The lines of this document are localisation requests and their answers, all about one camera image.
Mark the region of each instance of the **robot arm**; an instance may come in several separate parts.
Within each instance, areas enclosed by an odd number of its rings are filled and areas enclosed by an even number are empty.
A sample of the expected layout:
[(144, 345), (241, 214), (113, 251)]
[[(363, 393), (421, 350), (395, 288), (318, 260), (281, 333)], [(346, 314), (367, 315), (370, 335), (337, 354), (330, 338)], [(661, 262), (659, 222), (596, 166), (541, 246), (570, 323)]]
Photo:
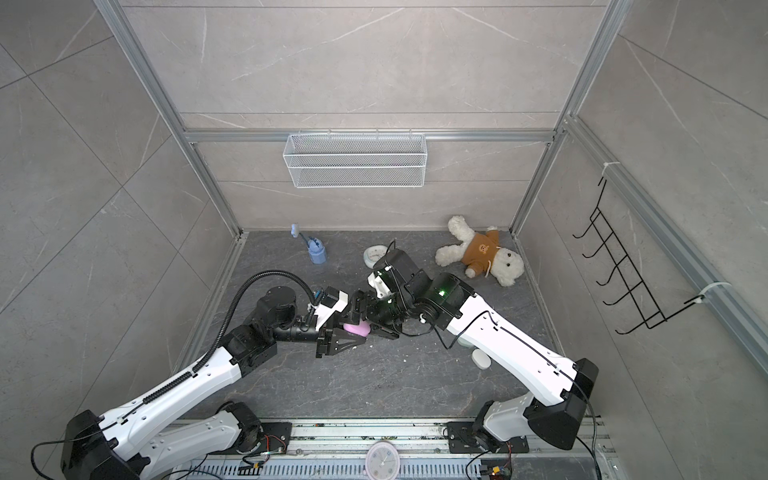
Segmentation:
[[(209, 419), (170, 432), (165, 429), (274, 356), (277, 341), (315, 343), (320, 358), (365, 342), (340, 328), (343, 323), (366, 321), (371, 334), (397, 339), (408, 318), (467, 339), (530, 389), (518, 399), (485, 404), (473, 427), (480, 445), (495, 451), (512, 436), (534, 432), (559, 448), (573, 446), (597, 376), (594, 364), (586, 359), (573, 362), (535, 342), (467, 283), (448, 273), (433, 280), (401, 250), (389, 251), (373, 270), (369, 277), (373, 293), (358, 290), (349, 296), (329, 287), (313, 299), (312, 316), (297, 316), (292, 289), (274, 287), (259, 299), (243, 325), (192, 366), (100, 417), (90, 410), (75, 416), (65, 438), (76, 440), (65, 443), (62, 452), (65, 477), (144, 480), (208, 452), (230, 448), (255, 452), (264, 432), (242, 403)], [(309, 287), (305, 291), (311, 294)]]

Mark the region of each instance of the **black mounting plate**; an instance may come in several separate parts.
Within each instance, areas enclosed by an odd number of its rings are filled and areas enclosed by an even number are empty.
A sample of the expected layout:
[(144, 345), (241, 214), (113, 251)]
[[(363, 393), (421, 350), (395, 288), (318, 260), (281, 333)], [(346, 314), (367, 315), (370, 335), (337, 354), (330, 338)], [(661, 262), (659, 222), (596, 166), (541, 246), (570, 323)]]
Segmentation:
[[(273, 452), (277, 450), (279, 447), (283, 446), (280, 440), (283, 440), (283, 442), (285, 442), (286, 445), (290, 445), (290, 433), (293, 430), (293, 423), (262, 422), (261, 428), (263, 429), (263, 436), (271, 435), (268, 438), (270, 439), (270, 450), (272, 450)], [(250, 455), (258, 455), (261, 452), (266, 452), (266, 451), (267, 451), (266, 440), (261, 440), (260, 445), (257, 446), (256, 449), (253, 450), (252, 453), (250, 453)], [(241, 454), (238, 454), (235, 448), (222, 450), (221, 452), (211, 452), (211, 454), (212, 455), (241, 455)]]
[[(472, 436), (472, 422), (448, 422), (446, 436), (448, 438), (448, 447), (451, 453), (480, 453), (483, 450), (478, 446), (475, 437)], [(494, 453), (507, 452), (503, 446)], [(525, 437), (512, 437), (509, 439), (509, 445), (512, 453), (528, 453), (528, 439)]]

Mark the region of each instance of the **pink sponge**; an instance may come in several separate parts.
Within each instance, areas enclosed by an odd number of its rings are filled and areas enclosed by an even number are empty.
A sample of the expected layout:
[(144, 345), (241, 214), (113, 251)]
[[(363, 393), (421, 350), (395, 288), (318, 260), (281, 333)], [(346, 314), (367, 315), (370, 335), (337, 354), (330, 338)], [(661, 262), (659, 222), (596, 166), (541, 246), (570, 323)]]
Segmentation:
[(371, 333), (371, 324), (362, 320), (359, 325), (352, 325), (349, 323), (344, 324), (344, 330), (355, 335), (368, 336)]

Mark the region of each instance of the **cable tie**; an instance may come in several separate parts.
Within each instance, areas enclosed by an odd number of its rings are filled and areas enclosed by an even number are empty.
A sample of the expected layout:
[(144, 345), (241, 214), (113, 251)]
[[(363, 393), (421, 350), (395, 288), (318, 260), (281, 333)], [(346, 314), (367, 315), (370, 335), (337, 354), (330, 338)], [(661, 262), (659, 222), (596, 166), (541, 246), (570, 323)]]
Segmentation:
[(605, 169), (606, 169), (606, 168), (608, 168), (608, 165), (616, 165), (616, 164), (620, 164), (620, 163), (621, 163), (621, 162), (605, 162), (605, 163), (603, 164), (603, 171), (602, 171), (602, 172), (600, 172), (600, 176), (601, 176), (601, 177), (605, 177)]
[(729, 282), (712, 282), (712, 283), (710, 283), (709, 285), (707, 285), (707, 286), (705, 286), (703, 289), (701, 289), (701, 291), (699, 292), (699, 295), (697, 296), (697, 298), (695, 298), (695, 299), (693, 300), (693, 302), (694, 302), (694, 303), (703, 303), (703, 302), (704, 302), (704, 294), (705, 294), (705, 293), (706, 293), (706, 292), (707, 292), (709, 289), (712, 289), (712, 288), (714, 288), (714, 287), (716, 287), (716, 286), (725, 286), (725, 285), (728, 285), (728, 286), (733, 286), (733, 285), (731, 285)]

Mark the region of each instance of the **blue bottle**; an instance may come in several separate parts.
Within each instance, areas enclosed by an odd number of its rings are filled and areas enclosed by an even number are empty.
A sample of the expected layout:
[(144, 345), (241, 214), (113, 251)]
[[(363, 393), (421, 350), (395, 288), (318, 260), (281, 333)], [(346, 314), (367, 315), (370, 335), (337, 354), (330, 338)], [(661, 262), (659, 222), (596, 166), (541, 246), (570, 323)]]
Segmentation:
[(323, 242), (317, 240), (315, 237), (310, 237), (310, 241), (307, 245), (309, 246), (310, 260), (312, 260), (312, 263), (326, 262), (326, 248), (323, 246)]
[(305, 236), (299, 230), (298, 223), (294, 223), (290, 226), (290, 234), (293, 235), (293, 238), (301, 236), (304, 239), (306, 242), (306, 248), (310, 252), (310, 260), (312, 260), (312, 263), (326, 262), (326, 248), (323, 245), (323, 242), (316, 239), (315, 237), (307, 238), (307, 236)]

